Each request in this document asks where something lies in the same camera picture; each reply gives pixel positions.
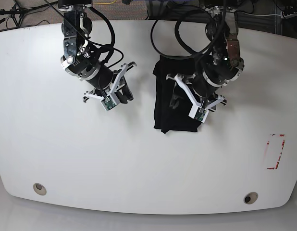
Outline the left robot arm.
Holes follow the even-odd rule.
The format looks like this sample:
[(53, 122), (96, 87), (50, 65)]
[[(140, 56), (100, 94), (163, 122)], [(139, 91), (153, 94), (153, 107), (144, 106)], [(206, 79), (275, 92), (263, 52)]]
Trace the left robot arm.
[[(202, 0), (183, 13), (175, 23), (174, 35), (188, 56), (160, 54), (154, 67), (156, 76), (155, 126), (163, 122), (203, 123), (209, 113), (227, 100), (217, 90), (236, 80), (244, 70), (240, 55), (236, 0)], [(207, 14), (205, 34), (209, 44), (201, 51), (189, 47), (180, 36), (181, 23), (189, 16)]]

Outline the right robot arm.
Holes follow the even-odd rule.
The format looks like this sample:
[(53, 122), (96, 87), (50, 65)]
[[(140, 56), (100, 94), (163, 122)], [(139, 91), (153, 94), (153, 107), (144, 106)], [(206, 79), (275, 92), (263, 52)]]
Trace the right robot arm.
[[(125, 73), (135, 67), (136, 63), (123, 64), (114, 71), (106, 66), (116, 50), (115, 32), (110, 21), (93, 8), (90, 0), (60, 0), (58, 8), (63, 11), (64, 55), (61, 57), (61, 66), (68, 74), (93, 87), (93, 90), (85, 92), (83, 102), (90, 98), (97, 99), (109, 111), (121, 103), (132, 101), (134, 97), (127, 85)], [(86, 8), (106, 22), (111, 34), (109, 44), (96, 45), (89, 40), (93, 24), (85, 12)]]

